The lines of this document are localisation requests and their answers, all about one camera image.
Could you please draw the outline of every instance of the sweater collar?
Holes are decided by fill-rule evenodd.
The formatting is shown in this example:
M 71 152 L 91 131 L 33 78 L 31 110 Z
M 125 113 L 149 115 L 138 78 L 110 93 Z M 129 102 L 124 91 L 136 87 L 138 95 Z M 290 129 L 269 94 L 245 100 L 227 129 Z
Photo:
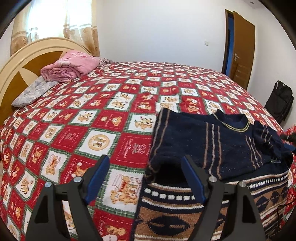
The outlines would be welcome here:
M 234 131 L 246 132 L 250 126 L 250 122 L 244 114 L 227 115 L 218 109 L 213 115 L 225 127 Z

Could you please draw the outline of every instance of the wooden headboard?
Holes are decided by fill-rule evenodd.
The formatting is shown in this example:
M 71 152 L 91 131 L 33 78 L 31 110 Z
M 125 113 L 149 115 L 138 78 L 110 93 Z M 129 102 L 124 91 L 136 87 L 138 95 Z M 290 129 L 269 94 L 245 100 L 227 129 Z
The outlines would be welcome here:
M 17 108 L 14 99 L 40 76 L 40 70 L 69 50 L 89 51 L 65 38 L 45 38 L 30 43 L 10 57 L 0 70 L 0 126 Z

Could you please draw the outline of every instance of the pillow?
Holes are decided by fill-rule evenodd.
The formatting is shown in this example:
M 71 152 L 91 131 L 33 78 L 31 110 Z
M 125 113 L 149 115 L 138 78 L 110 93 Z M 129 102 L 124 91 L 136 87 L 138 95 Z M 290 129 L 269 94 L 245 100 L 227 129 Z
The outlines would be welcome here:
M 95 58 L 99 61 L 98 67 L 102 67 L 105 64 L 111 64 L 114 62 L 112 60 L 109 60 L 109 59 L 103 58 L 103 57 L 95 57 Z
M 42 76 L 39 76 L 12 102 L 11 105 L 14 107 L 24 107 L 30 105 L 58 83 L 58 81 L 47 82 Z

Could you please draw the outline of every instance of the metal bolt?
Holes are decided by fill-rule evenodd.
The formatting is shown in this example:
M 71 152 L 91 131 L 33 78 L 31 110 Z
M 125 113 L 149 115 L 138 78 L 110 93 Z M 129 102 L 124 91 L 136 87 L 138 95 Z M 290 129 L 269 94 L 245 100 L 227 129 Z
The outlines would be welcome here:
M 75 177 L 74 178 L 75 183 L 79 183 L 79 182 L 81 182 L 81 180 L 82 180 L 82 177 Z
M 214 176 L 210 176 L 209 177 L 209 181 L 211 182 L 211 183 L 215 183 L 215 182 L 217 182 L 217 178 L 216 177 L 214 177 Z
M 242 188 L 245 188 L 247 185 L 245 182 L 239 182 L 239 186 L 242 187 Z
M 44 184 L 44 186 L 45 186 L 46 188 L 49 188 L 49 187 L 52 186 L 52 183 L 51 183 L 51 182 L 46 182 L 46 183 Z

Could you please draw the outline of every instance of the white wall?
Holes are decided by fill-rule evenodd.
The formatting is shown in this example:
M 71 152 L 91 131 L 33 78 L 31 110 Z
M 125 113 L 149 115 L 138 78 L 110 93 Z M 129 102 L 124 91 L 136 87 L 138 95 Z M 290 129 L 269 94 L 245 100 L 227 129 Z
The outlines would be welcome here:
M 224 59 L 225 9 L 254 22 L 253 9 L 242 0 L 98 0 L 97 8 L 102 56 L 218 71 Z
M 10 42 L 14 20 L 10 23 L 0 39 L 0 70 L 10 58 Z
M 101 55 L 115 61 L 166 61 L 221 71 L 228 9 L 255 25 L 248 91 L 265 105 L 274 83 L 282 80 L 296 97 L 296 50 L 273 14 L 254 2 L 255 6 L 246 0 L 98 0 Z M 282 126 L 294 122 L 296 107 Z
M 281 80 L 290 86 L 296 98 L 296 50 L 288 35 L 266 8 L 254 10 L 256 14 L 256 59 L 252 69 L 252 76 L 248 91 L 265 105 L 274 83 Z M 283 129 L 287 129 L 296 122 L 296 100 L 290 111 Z

